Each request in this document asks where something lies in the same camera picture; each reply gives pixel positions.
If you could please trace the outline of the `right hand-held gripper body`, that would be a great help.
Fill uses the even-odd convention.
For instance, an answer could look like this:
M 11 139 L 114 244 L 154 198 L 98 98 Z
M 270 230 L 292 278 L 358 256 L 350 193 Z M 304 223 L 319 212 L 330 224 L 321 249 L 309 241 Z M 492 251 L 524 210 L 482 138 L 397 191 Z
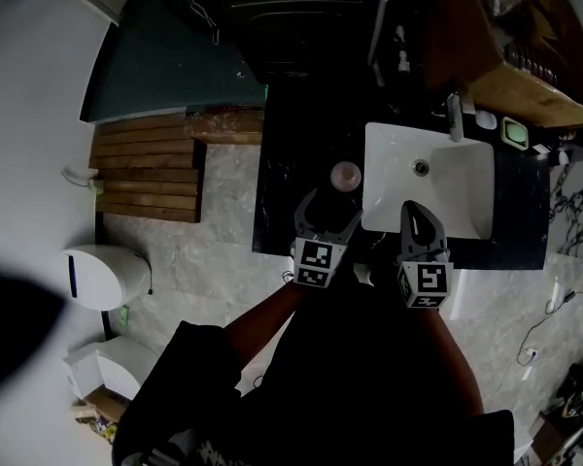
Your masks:
M 397 283 L 407 308 L 438 310 L 451 295 L 454 266 L 445 240 L 406 245 L 397 265 Z

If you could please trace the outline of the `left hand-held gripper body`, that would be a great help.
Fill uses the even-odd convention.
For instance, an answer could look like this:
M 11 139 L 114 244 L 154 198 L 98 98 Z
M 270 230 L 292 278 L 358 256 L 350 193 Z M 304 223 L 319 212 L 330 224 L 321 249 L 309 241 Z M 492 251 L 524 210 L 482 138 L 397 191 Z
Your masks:
M 317 233 L 308 224 L 301 223 L 291 251 L 292 280 L 316 288 L 327 288 L 347 249 L 342 235 Z

